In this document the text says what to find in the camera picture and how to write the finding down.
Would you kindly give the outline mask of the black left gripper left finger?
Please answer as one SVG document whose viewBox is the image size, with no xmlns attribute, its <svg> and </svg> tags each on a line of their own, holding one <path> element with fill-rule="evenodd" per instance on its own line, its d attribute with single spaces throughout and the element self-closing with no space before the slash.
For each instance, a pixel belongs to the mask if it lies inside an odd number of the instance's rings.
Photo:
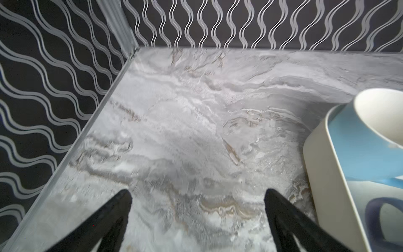
<svg viewBox="0 0 403 252">
<path fill-rule="evenodd" d="M 75 230 L 48 249 L 49 252 L 118 252 L 127 229 L 132 196 L 120 190 Z"/>
</svg>

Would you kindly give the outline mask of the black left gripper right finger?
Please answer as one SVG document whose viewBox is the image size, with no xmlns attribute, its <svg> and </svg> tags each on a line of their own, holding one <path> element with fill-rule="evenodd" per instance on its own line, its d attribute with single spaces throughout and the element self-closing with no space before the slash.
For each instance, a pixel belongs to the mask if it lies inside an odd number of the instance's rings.
<svg viewBox="0 0 403 252">
<path fill-rule="evenodd" d="M 349 252 L 274 189 L 266 190 L 265 210 L 278 252 L 299 252 L 296 239 L 308 252 Z"/>
</svg>

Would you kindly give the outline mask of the light blue ceramic mug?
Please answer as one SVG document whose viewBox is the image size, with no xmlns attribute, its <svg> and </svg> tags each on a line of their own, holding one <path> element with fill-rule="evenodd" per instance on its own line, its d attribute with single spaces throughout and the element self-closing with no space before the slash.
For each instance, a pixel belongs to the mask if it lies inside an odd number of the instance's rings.
<svg viewBox="0 0 403 252">
<path fill-rule="evenodd" d="M 403 187 L 403 93 L 373 88 L 357 94 L 328 123 L 349 181 Z"/>
</svg>

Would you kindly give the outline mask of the purple ceramic mug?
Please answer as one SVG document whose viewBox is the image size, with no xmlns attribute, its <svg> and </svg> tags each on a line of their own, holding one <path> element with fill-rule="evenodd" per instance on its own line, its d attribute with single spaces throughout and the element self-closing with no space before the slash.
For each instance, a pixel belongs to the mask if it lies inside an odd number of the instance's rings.
<svg viewBox="0 0 403 252">
<path fill-rule="evenodd" d="M 402 245 L 387 241 L 383 234 L 381 225 L 381 208 L 385 204 L 389 204 L 400 212 L 403 212 L 403 201 L 397 198 L 380 197 L 369 201 L 365 209 L 365 221 L 369 239 L 378 248 L 388 249 L 392 252 L 402 251 Z"/>
</svg>

